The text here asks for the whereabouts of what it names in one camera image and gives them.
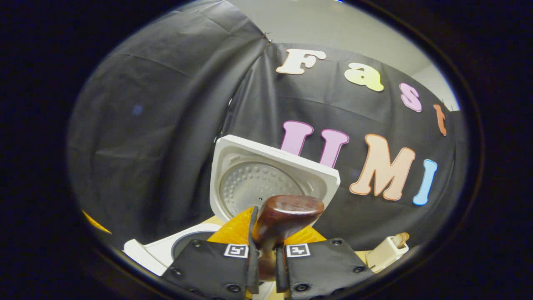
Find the screw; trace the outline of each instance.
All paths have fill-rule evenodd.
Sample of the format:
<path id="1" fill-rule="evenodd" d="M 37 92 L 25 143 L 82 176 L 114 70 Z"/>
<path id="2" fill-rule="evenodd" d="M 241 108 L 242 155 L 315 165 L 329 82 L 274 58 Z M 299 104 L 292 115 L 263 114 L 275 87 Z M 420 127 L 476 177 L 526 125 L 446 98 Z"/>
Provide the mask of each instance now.
<path id="1" fill-rule="evenodd" d="M 240 292 L 240 286 L 238 285 L 228 285 L 226 289 L 232 293 L 238 293 Z"/>
<path id="2" fill-rule="evenodd" d="M 170 271 L 172 272 L 172 274 L 174 274 L 176 276 L 180 276 L 181 275 L 180 270 L 176 269 L 175 267 L 170 267 Z"/>
<path id="3" fill-rule="evenodd" d="M 361 273 L 364 270 L 365 270 L 365 267 L 363 266 L 358 266 L 358 267 L 353 268 L 354 273 Z"/>
<path id="4" fill-rule="evenodd" d="M 345 290 L 345 288 L 336 289 L 336 290 L 333 291 L 332 296 L 338 295 L 338 294 L 342 293 L 342 291 L 344 291 L 344 290 Z"/>
<path id="5" fill-rule="evenodd" d="M 294 287 L 295 291 L 306 291 L 309 289 L 309 285 L 307 283 L 300 283 L 299 285 Z"/>

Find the brown wooden handle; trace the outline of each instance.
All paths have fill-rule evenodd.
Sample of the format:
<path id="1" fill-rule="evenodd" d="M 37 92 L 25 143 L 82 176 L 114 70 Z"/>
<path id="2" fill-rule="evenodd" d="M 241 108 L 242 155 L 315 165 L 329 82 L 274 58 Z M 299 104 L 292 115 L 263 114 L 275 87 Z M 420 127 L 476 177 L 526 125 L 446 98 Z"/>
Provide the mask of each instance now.
<path id="1" fill-rule="evenodd" d="M 286 238 L 313 223 L 324 204 L 311 196 L 280 195 L 268 198 L 255 222 L 252 238 L 259 250 L 259 278 L 275 280 L 274 248 Z"/>

